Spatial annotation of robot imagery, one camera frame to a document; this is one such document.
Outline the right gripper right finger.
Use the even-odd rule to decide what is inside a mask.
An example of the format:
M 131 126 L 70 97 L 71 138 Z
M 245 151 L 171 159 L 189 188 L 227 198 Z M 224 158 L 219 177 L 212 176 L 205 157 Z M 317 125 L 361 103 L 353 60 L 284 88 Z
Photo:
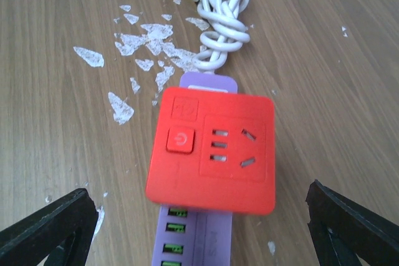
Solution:
M 398 226 L 315 180 L 306 197 L 320 265 L 398 265 Z

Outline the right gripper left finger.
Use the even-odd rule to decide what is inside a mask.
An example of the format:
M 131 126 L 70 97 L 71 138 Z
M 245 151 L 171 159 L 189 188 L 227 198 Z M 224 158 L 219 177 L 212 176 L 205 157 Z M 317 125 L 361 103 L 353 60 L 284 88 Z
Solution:
M 1 231 L 1 265 L 85 265 L 97 210 L 85 188 Z

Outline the purple plug adapter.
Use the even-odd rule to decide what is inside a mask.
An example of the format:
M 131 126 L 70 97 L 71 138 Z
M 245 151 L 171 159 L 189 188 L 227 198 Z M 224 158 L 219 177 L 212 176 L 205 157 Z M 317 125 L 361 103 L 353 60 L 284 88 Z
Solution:
M 146 194 L 160 204 L 153 265 L 229 265 L 233 215 L 217 209 L 218 178 L 228 163 L 229 130 L 205 110 L 238 85 L 223 75 L 185 73 L 163 95 Z

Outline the red plug block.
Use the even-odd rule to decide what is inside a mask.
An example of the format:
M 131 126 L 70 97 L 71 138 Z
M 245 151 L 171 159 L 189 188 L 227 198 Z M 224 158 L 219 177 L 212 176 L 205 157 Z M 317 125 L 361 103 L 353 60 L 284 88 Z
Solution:
M 245 214 L 276 205 L 270 98 L 166 89 L 145 194 L 159 204 Z

